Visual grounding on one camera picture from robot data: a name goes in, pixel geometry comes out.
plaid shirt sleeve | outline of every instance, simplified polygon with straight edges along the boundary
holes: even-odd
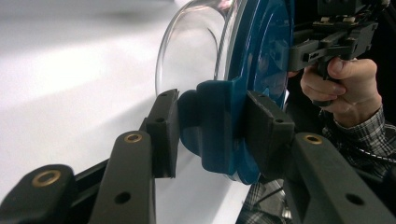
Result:
[[[396,165],[396,128],[386,123],[382,106],[370,119],[351,128],[341,126],[325,111],[320,116],[326,124],[323,135],[352,166],[382,178]]]

hand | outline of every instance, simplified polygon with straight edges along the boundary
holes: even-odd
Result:
[[[348,128],[369,119],[381,106],[382,98],[376,88],[376,64],[372,60],[342,61],[334,58],[329,62],[330,77],[335,83],[323,80],[315,65],[306,67],[301,87],[309,99],[329,101],[322,107],[334,115],[339,124]]]

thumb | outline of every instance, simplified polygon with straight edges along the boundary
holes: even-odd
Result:
[[[330,77],[335,79],[346,79],[357,77],[366,79],[375,76],[376,64],[370,59],[344,61],[340,58],[333,58],[327,67]]]

clear plastic dome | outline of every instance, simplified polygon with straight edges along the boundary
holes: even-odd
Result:
[[[195,90],[206,80],[226,80],[228,47],[238,0],[195,0],[166,30],[157,61],[156,92]]]

white background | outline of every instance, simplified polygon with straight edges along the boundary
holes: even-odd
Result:
[[[34,169],[107,159],[155,100],[165,29],[186,0],[0,0],[0,200]],[[248,186],[179,149],[157,223],[233,223]]]

